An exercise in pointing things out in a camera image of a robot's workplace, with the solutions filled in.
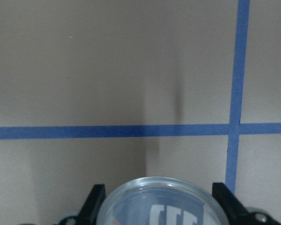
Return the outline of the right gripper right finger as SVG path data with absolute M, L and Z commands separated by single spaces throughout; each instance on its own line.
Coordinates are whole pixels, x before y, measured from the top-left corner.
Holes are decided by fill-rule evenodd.
M 225 212 L 230 225 L 281 225 L 268 213 L 249 212 L 224 183 L 213 183 L 212 196 Z

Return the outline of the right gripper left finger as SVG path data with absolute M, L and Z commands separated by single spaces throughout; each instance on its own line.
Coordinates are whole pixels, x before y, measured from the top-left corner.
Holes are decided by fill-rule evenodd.
M 105 185 L 95 184 L 77 215 L 66 216 L 58 225 L 95 225 L 103 201 L 106 198 Z

